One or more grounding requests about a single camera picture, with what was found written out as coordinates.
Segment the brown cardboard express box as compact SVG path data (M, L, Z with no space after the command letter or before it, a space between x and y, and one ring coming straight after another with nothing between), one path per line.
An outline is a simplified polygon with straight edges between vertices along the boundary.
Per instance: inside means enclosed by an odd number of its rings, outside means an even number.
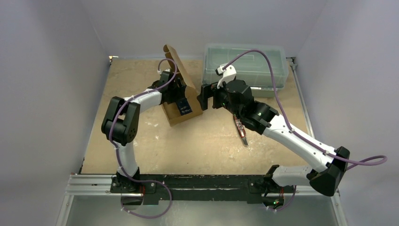
M167 94L172 100L162 104L169 125L175 126L181 122L202 115L203 110L197 100L198 94L196 87L178 56L177 51L168 44L163 47L163 51L165 52L166 58L170 58L174 61L173 63L169 63L171 72L177 69L173 88L171 92Z

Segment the red utility knife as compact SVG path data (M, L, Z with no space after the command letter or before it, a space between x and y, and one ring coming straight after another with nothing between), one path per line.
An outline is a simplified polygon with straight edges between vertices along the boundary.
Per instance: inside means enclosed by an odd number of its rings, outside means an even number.
M233 115L233 120L234 120L238 135L239 135L243 145L248 146L244 126L241 124L241 121L236 117L236 115Z

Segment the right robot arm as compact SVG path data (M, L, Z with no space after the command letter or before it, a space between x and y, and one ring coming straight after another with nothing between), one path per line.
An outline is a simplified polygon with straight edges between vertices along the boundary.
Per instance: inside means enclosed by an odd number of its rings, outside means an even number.
M347 170L350 151L328 146L286 122L276 109L256 101L251 88L242 80L233 80L218 88L216 83L201 86L197 99L203 110L208 99L213 108L224 108L236 116L248 130L271 138L307 162L306 166L274 165L264 179L271 192L283 186L310 186L325 196L333 196Z

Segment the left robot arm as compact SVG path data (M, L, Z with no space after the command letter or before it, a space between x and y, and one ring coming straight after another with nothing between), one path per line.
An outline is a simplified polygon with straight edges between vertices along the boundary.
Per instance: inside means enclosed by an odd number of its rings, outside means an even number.
M101 131L115 147L118 170L117 178L128 192L140 188L139 167L134 157L132 142L138 132L140 114L161 105L172 105L178 116L192 113L185 96L186 83L180 75L170 70L160 73L145 91L130 97L113 97L104 116Z

